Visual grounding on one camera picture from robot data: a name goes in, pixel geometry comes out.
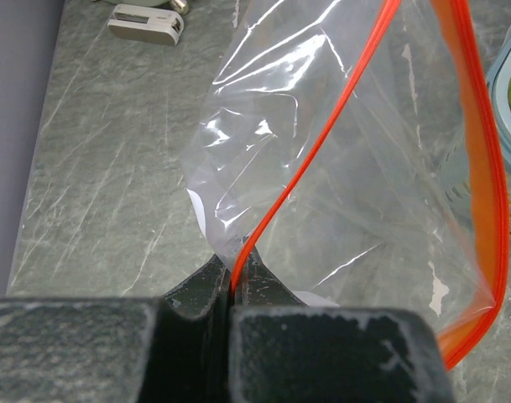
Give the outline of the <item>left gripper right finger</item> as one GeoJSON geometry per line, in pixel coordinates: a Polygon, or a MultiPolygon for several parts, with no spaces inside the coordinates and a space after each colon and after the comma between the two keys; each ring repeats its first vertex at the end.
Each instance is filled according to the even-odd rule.
{"type": "Polygon", "coordinates": [[[229,322],[232,402],[452,402],[435,334],[416,313],[307,306],[252,252],[229,322]]]}

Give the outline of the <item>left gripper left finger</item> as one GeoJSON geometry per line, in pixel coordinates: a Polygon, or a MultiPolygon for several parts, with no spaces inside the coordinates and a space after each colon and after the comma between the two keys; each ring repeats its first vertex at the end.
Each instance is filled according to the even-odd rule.
{"type": "Polygon", "coordinates": [[[0,299],[0,402],[221,402],[229,273],[155,297],[0,299]]]}

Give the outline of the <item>clear zip bag orange zipper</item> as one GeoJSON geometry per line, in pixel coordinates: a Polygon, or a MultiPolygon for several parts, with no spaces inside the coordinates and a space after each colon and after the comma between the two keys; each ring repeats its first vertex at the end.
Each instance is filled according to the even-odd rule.
{"type": "Polygon", "coordinates": [[[498,315],[510,210],[486,70],[511,1],[251,1],[182,160],[231,269],[398,307],[448,368],[498,315]]]}

